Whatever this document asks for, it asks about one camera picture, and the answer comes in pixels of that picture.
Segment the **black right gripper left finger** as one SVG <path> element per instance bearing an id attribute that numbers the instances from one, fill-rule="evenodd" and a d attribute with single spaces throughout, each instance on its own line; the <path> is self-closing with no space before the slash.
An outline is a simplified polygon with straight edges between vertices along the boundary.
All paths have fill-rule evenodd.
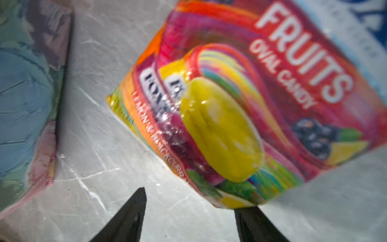
<path id="1" fill-rule="evenodd" d="M 91 242 L 139 242 L 146 203 L 145 188 L 138 188 Z"/>

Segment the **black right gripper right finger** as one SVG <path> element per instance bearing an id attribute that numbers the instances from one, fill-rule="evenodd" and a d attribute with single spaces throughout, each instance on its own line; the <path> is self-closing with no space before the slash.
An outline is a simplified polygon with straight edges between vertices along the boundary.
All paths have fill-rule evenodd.
<path id="1" fill-rule="evenodd" d="M 259 207 L 234 210 L 241 242 L 289 242 Z"/>

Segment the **colourful fruits candy bag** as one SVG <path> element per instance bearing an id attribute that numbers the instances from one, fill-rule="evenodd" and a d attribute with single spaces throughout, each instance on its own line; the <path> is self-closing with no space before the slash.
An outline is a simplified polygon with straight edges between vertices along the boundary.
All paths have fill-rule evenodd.
<path id="1" fill-rule="evenodd" d="M 110 109 L 219 208 L 387 143 L 386 1 L 179 1 Z"/>

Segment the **floral paper bag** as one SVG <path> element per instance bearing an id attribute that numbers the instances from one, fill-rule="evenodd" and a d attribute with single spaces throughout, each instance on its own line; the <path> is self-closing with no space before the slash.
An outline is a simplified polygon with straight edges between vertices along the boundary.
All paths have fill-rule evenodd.
<path id="1" fill-rule="evenodd" d="M 54 1 L 1 1 L 1 218 L 53 183 L 71 25 Z"/>

